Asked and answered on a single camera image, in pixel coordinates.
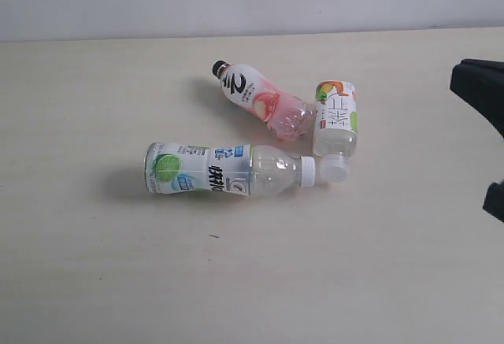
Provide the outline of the pink peach drink bottle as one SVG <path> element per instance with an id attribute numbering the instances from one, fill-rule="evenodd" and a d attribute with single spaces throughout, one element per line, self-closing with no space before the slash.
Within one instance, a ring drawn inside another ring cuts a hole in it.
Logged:
<path id="1" fill-rule="evenodd" d="M 216 61 L 213 74 L 228 100 L 256 116 L 279 139 L 296 140 L 310 131 L 314 105 L 282 91 L 257 69 Z"/>

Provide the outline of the lime label drink bottle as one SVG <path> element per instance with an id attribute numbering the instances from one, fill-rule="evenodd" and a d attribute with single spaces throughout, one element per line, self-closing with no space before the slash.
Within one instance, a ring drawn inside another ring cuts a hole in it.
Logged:
<path id="1" fill-rule="evenodd" d="M 153 194 L 211 190 L 270 196 L 291 187 L 312 187 L 317 168 L 313 157 L 295 157 L 273 146 L 209 148 L 155 142 L 146 152 L 144 176 Z"/>

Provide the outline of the small fruit label bottle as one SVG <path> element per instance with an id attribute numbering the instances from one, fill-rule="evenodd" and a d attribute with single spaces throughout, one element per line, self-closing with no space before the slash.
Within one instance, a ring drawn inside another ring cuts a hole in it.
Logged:
<path id="1" fill-rule="evenodd" d="M 349 159 L 357 148 L 355 87 L 347 81 L 322 81 L 316 88 L 315 99 L 313 154 L 319 158 L 322 180 L 340 183 L 349 176 Z"/>

